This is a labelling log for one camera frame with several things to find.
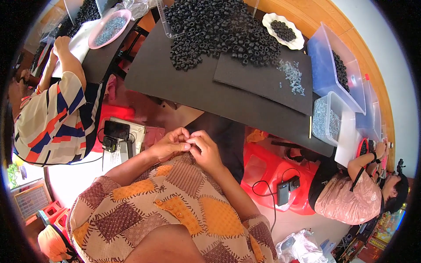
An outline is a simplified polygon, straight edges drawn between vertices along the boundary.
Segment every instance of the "orange patterned blouse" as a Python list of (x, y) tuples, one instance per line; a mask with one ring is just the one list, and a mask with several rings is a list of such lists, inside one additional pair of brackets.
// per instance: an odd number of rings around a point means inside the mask
[(275, 262), (263, 215), (241, 222), (219, 185), (190, 153), (157, 164), (129, 186), (101, 176), (76, 199), (67, 219), (85, 262), (123, 262), (153, 229), (182, 224), (205, 262)]

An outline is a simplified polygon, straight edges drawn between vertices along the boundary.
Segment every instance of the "black wristband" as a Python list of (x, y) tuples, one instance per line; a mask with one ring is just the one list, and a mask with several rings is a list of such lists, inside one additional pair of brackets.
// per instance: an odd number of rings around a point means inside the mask
[(374, 160), (371, 161), (371, 163), (374, 163), (377, 160), (377, 155), (375, 151), (372, 151), (371, 153), (374, 154)]

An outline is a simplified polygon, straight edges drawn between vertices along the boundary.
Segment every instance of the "red stool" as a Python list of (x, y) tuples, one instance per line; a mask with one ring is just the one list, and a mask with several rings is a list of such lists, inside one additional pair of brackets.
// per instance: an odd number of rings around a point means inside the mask
[(317, 170), (316, 165), (309, 164), (310, 168), (302, 167), (269, 152), (260, 145), (246, 143), (244, 145), (244, 167), (244, 177), (241, 181), (241, 187), (247, 192), (251, 199), (258, 204), (269, 208), (273, 208), (272, 196), (259, 196), (270, 194), (267, 185), (263, 182), (256, 184), (254, 186), (255, 194), (252, 190), (253, 184), (257, 181), (264, 180), (269, 184), (272, 193), (275, 193), (277, 184), (282, 181), (287, 181), (295, 175), (299, 176), (300, 187), (290, 192), (288, 203), (280, 207), (276, 206), (276, 210), (285, 212), (286, 210), (291, 209), (295, 213), (301, 215), (314, 214), (314, 211), (308, 206), (308, 192), (310, 183)]
[(62, 207), (58, 201), (52, 202), (49, 206), (43, 209), (51, 224), (54, 224), (57, 218), (65, 210), (66, 208)]
[[(135, 117), (135, 110), (131, 107), (102, 104), (98, 131), (104, 127), (105, 121), (109, 120), (110, 117), (116, 117), (122, 120), (133, 120)], [(92, 151), (94, 152), (103, 151), (102, 143), (99, 142), (98, 138), (102, 141), (104, 139), (104, 133), (101, 132), (98, 134), (95, 145), (92, 148)]]
[(60, 231), (63, 233), (63, 235), (66, 237), (66, 239), (69, 241), (70, 243), (70, 239), (69, 239), (69, 235), (67, 233), (67, 228), (66, 228), (66, 221), (67, 221), (67, 216), (69, 215), (69, 211), (70, 209), (65, 209), (57, 218), (57, 220), (55, 221), (54, 225), (60, 229)]

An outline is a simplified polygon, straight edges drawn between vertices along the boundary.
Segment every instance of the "hand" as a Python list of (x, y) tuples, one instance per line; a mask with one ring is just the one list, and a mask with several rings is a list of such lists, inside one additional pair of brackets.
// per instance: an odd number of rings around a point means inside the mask
[(380, 158), (383, 156), (383, 154), (385, 153), (387, 148), (387, 143), (386, 142), (378, 142), (376, 144), (376, 156), (377, 158)]
[(191, 147), (190, 153), (205, 172), (214, 176), (225, 168), (219, 156), (218, 146), (204, 130), (192, 133), (186, 142), (195, 145)]
[(69, 43), (71, 38), (70, 37), (57, 37), (54, 41), (53, 52), (56, 56), (60, 56), (60, 54), (64, 51), (69, 51)]
[(31, 72), (29, 71), (29, 69), (22, 70), (21, 78), (24, 78), (25, 81), (28, 81), (30, 76), (31, 76)]
[(189, 151), (191, 146), (186, 143), (190, 138), (189, 131), (180, 127), (168, 132), (159, 142), (148, 149), (157, 162), (166, 162), (181, 151)]
[(384, 151), (384, 154), (379, 158), (380, 160), (383, 160), (384, 158), (386, 158), (386, 156), (389, 155), (389, 151), (390, 151), (390, 148), (387, 145), (387, 139), (384, 139), (384, 143), (386, 144), (386, 150)]

